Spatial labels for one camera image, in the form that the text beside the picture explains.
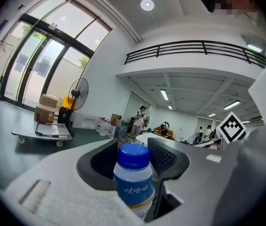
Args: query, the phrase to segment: person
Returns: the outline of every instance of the person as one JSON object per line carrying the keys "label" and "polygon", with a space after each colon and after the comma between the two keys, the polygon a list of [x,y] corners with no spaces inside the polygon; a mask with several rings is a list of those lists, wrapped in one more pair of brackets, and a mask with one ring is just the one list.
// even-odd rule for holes
{"label": "person", "polygon": [[170,128],[170,124],[168,122],[164,122],[160,125],[160,128],[161,128],[161,135],[162,136],[165,136],[167,131],[169,130]]}
{"label": "person", "polygon": [[200,126],[200,128],[199,128],[199,131],[198,131],[198,136],[200,135],[200,133],[202,133],[202,134],[203,134],[202,126]]}
{"label": "person", "polygon": [[144,119],[146,118],[146,113],[145,113],[146,109],[147,108],[144,106],[140,107],[139,112],[134,117],[135,121],[134,121],[133,126],[132,126],[129,141],[131,139],[133,139],[133,137],[134,137],[134,141],[135,141],[136,137],[139,135],[141,128],[143,127],[143,124],[144,124]]}
{"label": "person", "polygon": [[207,129],[208,130],[206,131],[205,135],[203,136],[203,141],[209,141],[209,135],[213,132],[211,125],[208,125]]}
{"label": "person", "polygon": [[196,142],[201,142],[202,141],[202,137],[203,137],[203,130],[202,130],[202,126],[200,126],[199,131],[196,135],[195,141]]}

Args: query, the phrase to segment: black trash bin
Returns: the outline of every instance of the black trash bin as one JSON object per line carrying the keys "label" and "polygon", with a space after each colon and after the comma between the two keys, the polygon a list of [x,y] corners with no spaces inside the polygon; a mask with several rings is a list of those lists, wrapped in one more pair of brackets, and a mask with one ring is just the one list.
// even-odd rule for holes
{"label": "black trash bin", "polygon": [[72,111],[61,107],[58,113],[58,123],[65,124],[68,127],[70,123],[71,113]]}

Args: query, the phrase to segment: white shirt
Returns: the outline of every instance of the white shirt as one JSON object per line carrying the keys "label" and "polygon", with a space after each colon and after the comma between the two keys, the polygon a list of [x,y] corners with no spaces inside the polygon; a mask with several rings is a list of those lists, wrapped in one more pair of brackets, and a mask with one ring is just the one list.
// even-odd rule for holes
{"label": "white shirt", "polygon": [[209,141],[209,135],[213,132],[212,129],[208,129],[207,132],[205,133],[205,138],[203,137],[203,141]]}
{"label": "white shirt", "polygon": [[135,125],[135,126],[142,126],[143,125],[144,118],[146,118],[146,113],[144,113],[144,117],[135,119],[133,125]]}

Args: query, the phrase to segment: cart wheel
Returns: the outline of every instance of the cart wheel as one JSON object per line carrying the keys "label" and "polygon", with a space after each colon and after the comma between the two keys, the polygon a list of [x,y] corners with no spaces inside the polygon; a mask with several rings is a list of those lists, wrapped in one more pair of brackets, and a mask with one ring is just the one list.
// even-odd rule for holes
{"label": "cart wheel", "polygon": [[63,145],[63,142],[62,141],[57,141],[57,146],[58,147],[61,147]]}
{"label": "cart wheel", "polygon": [[24,138],[24,137],[19,137],[19,138],[18,138],[18,142],[19,142],[20,144],[24,144],[24,142],[25,142],[25,138]]}

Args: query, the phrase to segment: yellow container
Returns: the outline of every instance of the yellow container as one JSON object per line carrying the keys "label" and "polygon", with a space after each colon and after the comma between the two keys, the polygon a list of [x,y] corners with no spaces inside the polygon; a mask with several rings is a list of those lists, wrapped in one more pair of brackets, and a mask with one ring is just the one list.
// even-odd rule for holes
{"label": "yellow container", "polygon": [[72,104],[73,104],[74,99],[70,97],[64,97],[63,102],[62,102],[62,107],[71,110]]}

